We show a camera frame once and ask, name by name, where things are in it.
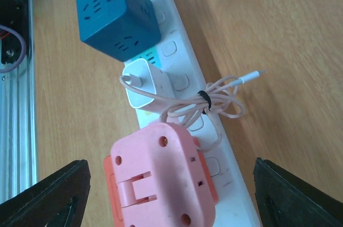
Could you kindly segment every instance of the wooden table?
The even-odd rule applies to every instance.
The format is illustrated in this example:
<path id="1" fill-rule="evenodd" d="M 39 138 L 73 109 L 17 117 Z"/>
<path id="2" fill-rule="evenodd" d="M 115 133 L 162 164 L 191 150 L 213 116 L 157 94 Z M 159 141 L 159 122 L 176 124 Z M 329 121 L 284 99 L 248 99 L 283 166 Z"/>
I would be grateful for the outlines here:
<path id="1" fill-rule="evenodd" d="M 250 195 L 256 157 L 343 201 L 343 0 L 175 0 L 207 81 L 266 69 L 222 119 Z M 112 226 L 102 168 L 138 129 L 123 64 L 79 40 L 76 0 L 34 0 L 40 178 L 87 159 L 83 226 Z"/>

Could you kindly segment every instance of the white phone charger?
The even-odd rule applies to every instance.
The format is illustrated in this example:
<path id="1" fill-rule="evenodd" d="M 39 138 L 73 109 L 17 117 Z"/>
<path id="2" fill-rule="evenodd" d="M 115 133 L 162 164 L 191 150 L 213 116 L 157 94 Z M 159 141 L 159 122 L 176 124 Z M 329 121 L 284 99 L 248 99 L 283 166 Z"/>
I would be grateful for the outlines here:
<path id="1" fill-rule="evenodd" d="M 157 96 L 175 98 L 167 73 L 160 70 L 146 59 L 140 58 L 128 64 L 123 70 L 123 80 L 146 92 Z M 130 106 L 134 109 L 160 113 L 170 103 L 156 100 L 126 89 Z"/>

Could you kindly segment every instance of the power strip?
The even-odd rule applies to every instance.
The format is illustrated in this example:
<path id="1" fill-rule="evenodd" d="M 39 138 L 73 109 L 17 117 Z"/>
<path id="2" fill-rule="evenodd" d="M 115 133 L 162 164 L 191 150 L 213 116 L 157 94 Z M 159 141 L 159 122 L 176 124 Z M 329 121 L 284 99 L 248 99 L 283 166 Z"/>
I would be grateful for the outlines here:
<path id="1" fill-rule="evenodd" d="M 125 65 L 140 57 L 145 58 L 169 75 L 175 98 L 185 99 L 194 96 L 205 87 L 206 83 L 174 0 L 151 1 L 158 18 L 162 40 L 145 53 L 125 62 Z M 142 110 L 136 110 L 136 113 L 140 128 L 156 121 L 159 116 Z M 260 226 L 259 218 L 218 116 L 217 121 L 223 142 L 205 154 L 219 196 L 214 226 Z M 202 115 L 189 128 L 189 131 L 192 136 L 199 138 L 202 146 L 209 145 L 217 139 L 215 129 L 206 115 Z"/>

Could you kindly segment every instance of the socket outlet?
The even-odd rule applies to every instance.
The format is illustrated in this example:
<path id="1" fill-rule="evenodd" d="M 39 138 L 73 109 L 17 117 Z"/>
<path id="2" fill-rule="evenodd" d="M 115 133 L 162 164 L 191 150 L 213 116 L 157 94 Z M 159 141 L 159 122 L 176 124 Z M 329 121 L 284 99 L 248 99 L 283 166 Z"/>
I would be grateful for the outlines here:
<path id="1" fill-rule="evenodd" d="M 77 0 L 81 41 L 127 61 L 161 40 L 150 0 Z"/>
<path id="2" fill-rule="evenodd" d="M 143 53 L 136 55 L 130 61 L 133 62 L 133 61 L 140 59 L 140 58 L 146 59 L 149 63 L 156 66 L 157 68 L 161 67 L 161 60 L 159 58 L 159 54 L 156 50 L 156 47 L 149 48 L 148 50 L 144 51 Z"/>

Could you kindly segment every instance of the black cable tie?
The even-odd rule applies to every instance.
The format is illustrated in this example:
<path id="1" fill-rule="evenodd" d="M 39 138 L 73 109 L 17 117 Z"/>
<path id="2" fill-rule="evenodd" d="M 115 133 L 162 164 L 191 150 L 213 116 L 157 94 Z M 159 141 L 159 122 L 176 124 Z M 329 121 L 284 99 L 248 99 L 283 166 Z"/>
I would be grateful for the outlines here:
<path id="1" fill-rule="evenodd" d="M 211 98 L 210 96 L 204 91 L 204 90 L 200 90 L 198 92 L 198 94 L 205 99 L 206 102 L 208 102 L 208 110 L 211 109 L 211 106 L 212 106 L 212 101 L 211 101 Z"/>

